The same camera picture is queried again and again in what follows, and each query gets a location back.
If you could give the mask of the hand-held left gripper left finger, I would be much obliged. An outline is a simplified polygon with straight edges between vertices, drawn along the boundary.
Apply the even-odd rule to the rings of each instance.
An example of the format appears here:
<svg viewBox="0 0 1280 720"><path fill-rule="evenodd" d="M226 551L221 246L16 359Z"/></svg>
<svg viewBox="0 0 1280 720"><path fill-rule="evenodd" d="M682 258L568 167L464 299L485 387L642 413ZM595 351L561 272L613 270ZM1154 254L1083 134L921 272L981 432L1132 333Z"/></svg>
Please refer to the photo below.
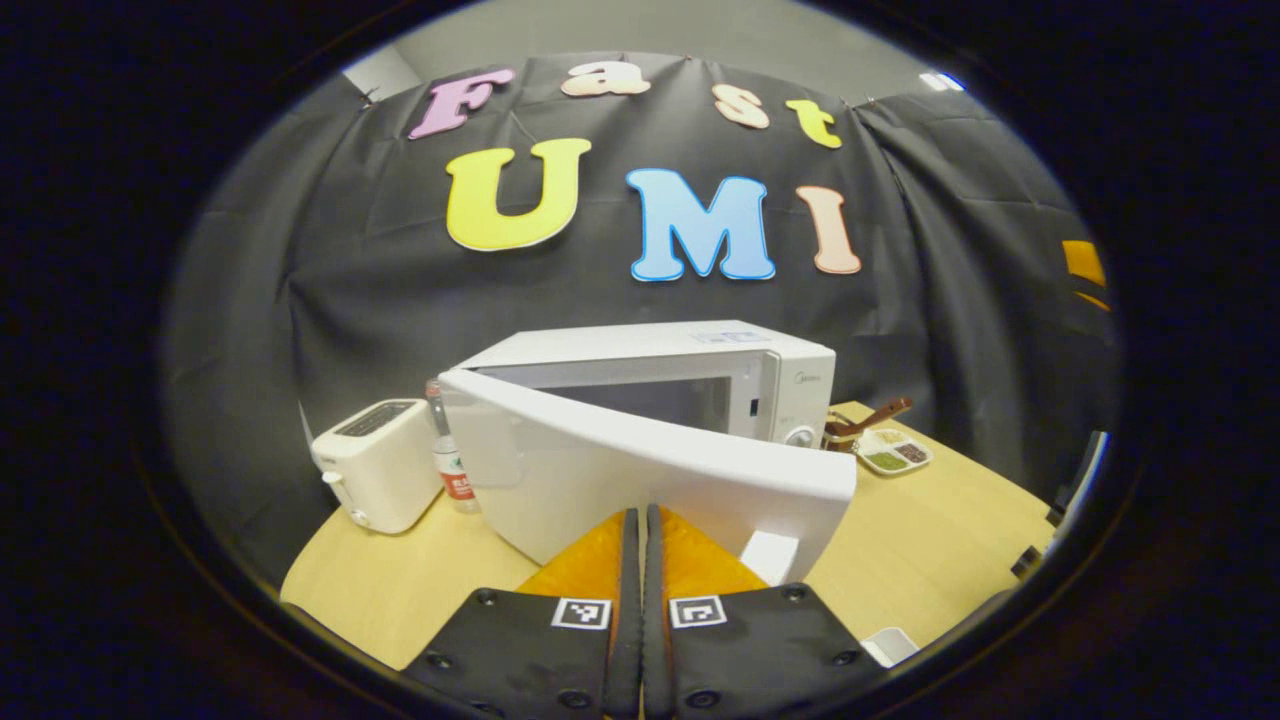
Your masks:
<svg viewBox="0 0 1280 720"><path fill-rule="evenodd" d="M481 587L404 669L497 719L636 719L641 708L639 515L612 515L517 591Z"/></svg>

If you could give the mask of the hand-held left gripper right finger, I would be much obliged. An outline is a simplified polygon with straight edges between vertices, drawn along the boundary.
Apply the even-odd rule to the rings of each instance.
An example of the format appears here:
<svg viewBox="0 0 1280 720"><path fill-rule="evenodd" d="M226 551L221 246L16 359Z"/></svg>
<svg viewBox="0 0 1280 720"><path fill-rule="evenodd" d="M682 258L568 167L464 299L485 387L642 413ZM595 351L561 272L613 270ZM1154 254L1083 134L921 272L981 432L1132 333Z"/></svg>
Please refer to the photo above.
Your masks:
<svg viewBox="0 0 1280 720"><path fill-rule="evenodd" d="M724 551L659 505L645 521L645 717L805 719L884 676L808 584L714 569Z"/></svg>

